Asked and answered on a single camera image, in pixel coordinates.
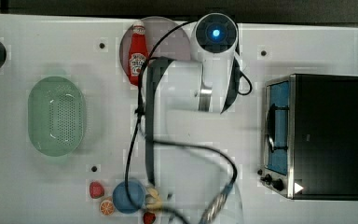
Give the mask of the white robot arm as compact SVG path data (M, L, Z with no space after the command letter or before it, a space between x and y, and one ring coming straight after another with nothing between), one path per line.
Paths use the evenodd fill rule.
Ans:
M222 13L200 18L187 61L158 57L145 69L145 170L157 188L152 208L167 224L244 224L238 168L220 149L176 140L175 112L226 112L235 102L241 65L239 30Z

